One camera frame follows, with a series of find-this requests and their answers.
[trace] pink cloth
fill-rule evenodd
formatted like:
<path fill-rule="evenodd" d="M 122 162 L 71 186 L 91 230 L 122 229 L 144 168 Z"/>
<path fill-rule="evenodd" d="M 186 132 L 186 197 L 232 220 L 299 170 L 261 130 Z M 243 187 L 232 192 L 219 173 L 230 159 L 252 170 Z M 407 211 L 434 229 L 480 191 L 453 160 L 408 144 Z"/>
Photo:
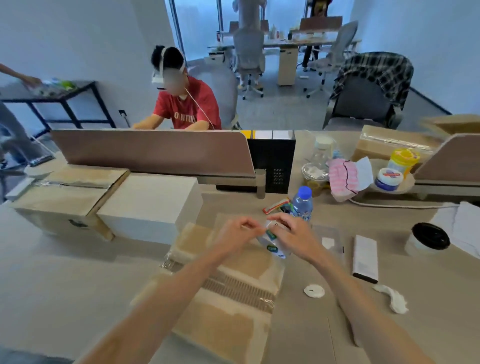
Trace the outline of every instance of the pink cloth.
<path fill-rule="evenodd" d="M 330 188 L 335 200 L 343 202 L 359 191 L 359 180 L 355 163 L 345 159 L 328 161 Z"/>

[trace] black lid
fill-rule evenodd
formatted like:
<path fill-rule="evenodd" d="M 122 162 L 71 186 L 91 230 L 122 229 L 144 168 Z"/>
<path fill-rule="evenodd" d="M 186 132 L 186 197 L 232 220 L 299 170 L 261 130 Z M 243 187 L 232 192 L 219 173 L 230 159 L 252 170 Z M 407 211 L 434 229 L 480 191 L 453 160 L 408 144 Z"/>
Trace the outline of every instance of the black lid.
<path fill-rule="evenodd" d="M 450 245 L 447 233 L 442 228 L 428 222 L 415 224 L 412 234 L 420 243 L 431 249 L 443 250 Z"/>

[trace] red t-shirt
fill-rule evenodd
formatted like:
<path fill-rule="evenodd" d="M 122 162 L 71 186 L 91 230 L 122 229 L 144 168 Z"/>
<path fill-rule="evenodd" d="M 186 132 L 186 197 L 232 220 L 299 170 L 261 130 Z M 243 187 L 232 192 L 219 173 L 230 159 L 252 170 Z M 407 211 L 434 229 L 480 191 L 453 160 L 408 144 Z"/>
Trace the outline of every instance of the red t-shirt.
<path fill-rule="evenodd" d="M 188 81 L 188 92 L 192 97 L 187 95 L 187 98 L 182 100 L 178 96 L 172 96 L 167 91 L 160 91 L 153 113 L 165 119 L 172 119 L 175 129 L 185 129 L 198 120 L 208 121 L 208 119 L 215 129 L 222 129 L 220 112 L 212 89 L 205 82 L 196 78 L 188 76 Z M 208 118 L 192 98 L 198 102 Z"/>

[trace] water bottle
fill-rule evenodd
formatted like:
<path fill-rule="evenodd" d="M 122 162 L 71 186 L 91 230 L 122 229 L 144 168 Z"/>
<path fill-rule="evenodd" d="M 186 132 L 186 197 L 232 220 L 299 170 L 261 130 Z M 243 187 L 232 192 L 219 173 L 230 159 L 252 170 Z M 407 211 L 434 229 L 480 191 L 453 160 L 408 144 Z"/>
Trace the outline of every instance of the water bottle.
<path fill-rule="evenodd" d="M 312 190 L 310 187 L 302 186 L 291 202 L 290 214 L 309 221 L 312 217 L 313 203 Z"/>

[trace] blue bottle cap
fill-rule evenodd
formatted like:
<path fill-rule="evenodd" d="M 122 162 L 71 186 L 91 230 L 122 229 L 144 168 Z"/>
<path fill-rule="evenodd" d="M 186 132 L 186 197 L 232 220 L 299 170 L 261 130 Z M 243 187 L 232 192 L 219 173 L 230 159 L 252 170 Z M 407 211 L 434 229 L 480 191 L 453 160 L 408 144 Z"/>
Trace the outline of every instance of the blue bottle cap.
<path fill-rule="evenodd" d="M 303 200 L 308 200 L 312 196 L 312 190 L 308 186 L 302 186 L 299 188 L 297 195 Z"/>

